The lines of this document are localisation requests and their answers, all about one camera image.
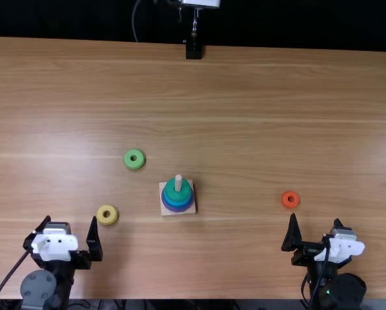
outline wood grain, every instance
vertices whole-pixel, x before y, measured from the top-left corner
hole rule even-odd
[[[344,267],[386,298],[386,53],[0,38],[0,282],[50,214],[105,259],[74,298],[299,298],[280,251],[297,191],[303,237],[332,221],[366,244]],[[141,149],[146,165],[126,170]],[[194,180],[198,213],[162,218],[158,183]],[[19,298],[28,259],[2,292]]]

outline blue ring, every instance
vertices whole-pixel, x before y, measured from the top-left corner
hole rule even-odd
[[[175,207],[175,208],[183,208],[186,204],[188,204],[188,202],[190,201],[191,197],[192,197],[192,191],[190,191],[190,195],[189,197],[185,200],[185,201],[182,201],[182,202],[175,202],[175,201],[172,201],[166,194],[166,191],[164,191],[164,197],[166,199],[166,202],[171,205],[172,207]]]
[[[183,211],[186,211],[193,204],[193,201],[194,201],[194,195],[191,195],[189,202],[185,206],[183,206],[183,207],[173,207],[173,206],[171,206],[171,204],[169,204],[166,201],[166,199],[164,197],[164,191],[161,192],[161,202],[163,202],[163,205],[165,205],[165,207],[168,210],[173,211],[173,212],[183,212]]]

